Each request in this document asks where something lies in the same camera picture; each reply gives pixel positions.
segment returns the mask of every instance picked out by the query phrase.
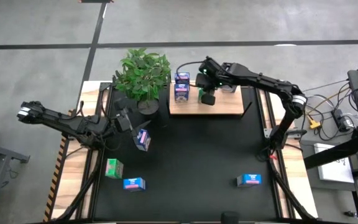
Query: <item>wooden platform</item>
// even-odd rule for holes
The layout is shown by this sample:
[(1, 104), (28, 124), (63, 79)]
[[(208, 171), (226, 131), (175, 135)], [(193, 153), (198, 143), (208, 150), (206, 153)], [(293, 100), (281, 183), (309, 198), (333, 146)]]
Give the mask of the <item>wooden platform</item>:
[(222, 90), (215, 91), (215, 105), (210, 106), (198, 102), (198, 88), (190, 87), (189, 100), (186, 102), (176, 102), (174, 97), (174, 83), (170, 86), (170, 104), (171, 114), (242, 114), (241, 90), (237, 88), (235, 93), (225, 93)]
[[(98, 99), (98, 91), (99, 91), (99, 85), (102, 81), (88, 81), (84, 82), (83, 88), (81, 90), (81, 96), (80, 99), (84, 101), (84, 114), (85, 115), (92, 115), (94, 114), (96, 102)], [(236, 93), (222, 93), (222, 94), (230, 94), (231, 96), (234, 96), (237, 100), (241, 100), (240, 106), (233, 106), (232, 111), (235, 114), (242, 114), (243, 112), (243, 106), (242, 106), (242, 98), (241, 93), (239, 90), (237, 90)], [(266, 97), (262, 91), (260, 91), (261, 99), (262, 99), (262, 106), (264, 109), (264, 116), (266, 120), (267, 128), (271, 128), (271, 123), (269, 120), (269, 112), (267, 110), (267, 104), (266, 104)], [(276, 119), (276, 123), (281, 122), (281, 118), (284, 115), (284, 109), (281, 105), (281, 100), (278, 98), (277, 95), (270, 95), (271, 101), (273, 105), (273, 112)], [(104, 104), (106, 103), (106, 95), (103, 97)], [(214, 106), (208, 106), (205, 105), (208, 108), (204, 110), (204, 114), (221, 114), (224, 112), (227, 112), (227, 108), (223, 109), (214, 109), (212, 111), (211, 108), (219, 107), (218, 105)], [(190, 111), (195, 112), (196, 106), (190, 107)], [(179, 108), (179, 106), (176, 107), (170, 107), (171, 113), (172, 111), (176, 111), (177, 114), (184, 113), (183, 108)], [(299, 146), (298, 141), (289, 139), (287, 143)], [(69, 141), (67, 139), (62, 139), (60, 152), (64, 152), (65, 149), (67, 149), (67, 152), (74, 151), (75, 149), (79, 148), (79, 144), (76, 141)], [(313, 195), (311, 193), (310, 184), (308, 180), (308, 176), (306, 173), (305, 164), (303, 162), (302, 152), (298, 149), (294, 149), (292, 147), (286, 146), (283, 149), (283, 158), (285, 163), (285, 169), (287, 172), (288, 182), (291, 191), (295, 194), (297, 199), (300, 201), (300, 203), (306, 208), (306, 210), (313, 215), (314, 217), (317, 217), (317, 211), (316, 207), (314, 205), (314, 199)], [(82, 149), (74, 154), (72, 154), (67, 159), (64, 159), (66, 153), (59, 153), (57, 164), (56, 164), (56, 171), (53, 174), (52, 178), (52, 186), (55, 186), (53, 189), (51, 187), (50, 195), (47, 199), (47, 209), (45, 210), (45, 216), (44, 221), (47, 221), (51, 218), (57, 218), (59, 217), (64, 210), (69, 206), (69, 204), (72, 202), (72, 200), (75, 198), (76, 194), (78, 193), (80, 187), (81, 187), (81, 181), (83, 178), (83, 172), (85, 169), (85, 160), (86, 160), (86, 154), (87, 150)], [(96, 158), (97, 152), (94, 152), (93, 159)], [(91, 164), (91, 168), (94, 167), (94, 160)], [(91, 188), (86, 194), (82, 217), (86, 218), (88, 216), (88, 205), (90, 202), (90, 192)], [(283, 208), (283, 214), (284, 217), (288, 217), (288, 210), (287, 210), (287, 203), (284, 193), (281, 189), (279, 189), (279, 195), (280, 195), (280, 201)]]

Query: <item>green box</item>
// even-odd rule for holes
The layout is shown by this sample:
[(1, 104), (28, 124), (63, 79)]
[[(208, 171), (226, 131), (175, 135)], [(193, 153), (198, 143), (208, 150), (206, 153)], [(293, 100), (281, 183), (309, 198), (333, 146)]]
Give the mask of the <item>green box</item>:
[(121, 179), (123, 169), (124, 165), (118, 161), (118, 159), (107, 159), (105, 176), (113, 179)]

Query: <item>concrete floor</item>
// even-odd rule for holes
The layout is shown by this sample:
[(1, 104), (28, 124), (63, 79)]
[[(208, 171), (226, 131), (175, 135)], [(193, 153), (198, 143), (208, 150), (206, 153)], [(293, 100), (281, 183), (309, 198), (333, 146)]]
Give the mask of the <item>concrete floor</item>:
[[(0, 0), (0, 45), (90, 44), (99, 9), (100, 4), (74, 0)], [(358, 0), (117, 0), (107, 7), (99, 43), (260, 40), (358, 40)], [(149, 50), (165, 53), (172, 68), (209, 55), (302, 89), (346, 79), (348, 70), (358, 68), (358, 45)], [(109, 80), (125, 51), (98, 49), (89, 79)], [(2, 190), (0, 223), (42, 220), (60, 142), (54, 130), (18, 122), (20, 104), (39, 100), (62, 112), (74, 108), (88, 53), (0, 50), (0, 146), (31, 155), (29, 164), (12, 165), (20, 175)], [(184, 70), (196, 72), (196, 67)], [(332, 95), (340, 86), (309, 94)], [(342, 109), (352, 112), (347, 104)], [(313, 189), (313, 195), (323, 220), (354, 221), (341, 215), (354, 209), (350, 193)]]

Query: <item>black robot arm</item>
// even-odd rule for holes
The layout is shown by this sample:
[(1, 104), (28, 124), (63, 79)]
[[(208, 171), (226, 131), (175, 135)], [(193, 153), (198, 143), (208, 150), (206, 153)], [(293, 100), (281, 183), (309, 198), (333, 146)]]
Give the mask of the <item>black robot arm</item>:
[(210, 57), (206, 57), (199, 70), (201, 73), (197, 75), (196, 85), (205, 92), (201, 97), (202, 103), (213, 105), (214, 90), (223, 85), (253, 86), (277, 94), (282, 101), (285, 115), (281, 123), (272, 129), (269, 147), (272, 150), (282, 149), (286, 131), (292, 122), (301, 117), (305, 111), (307, 98), (297, 85), (266, 77), (261, 73), (256, 74), (238, 63), (219, 65)]

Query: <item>black stand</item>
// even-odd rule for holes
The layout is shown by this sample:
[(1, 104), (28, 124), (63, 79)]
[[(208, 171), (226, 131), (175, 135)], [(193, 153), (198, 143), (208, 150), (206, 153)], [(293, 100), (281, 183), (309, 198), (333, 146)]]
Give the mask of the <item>black stand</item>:
[(358, 152), (358, 137), (303, 159), (306, 169), (318, 167)]

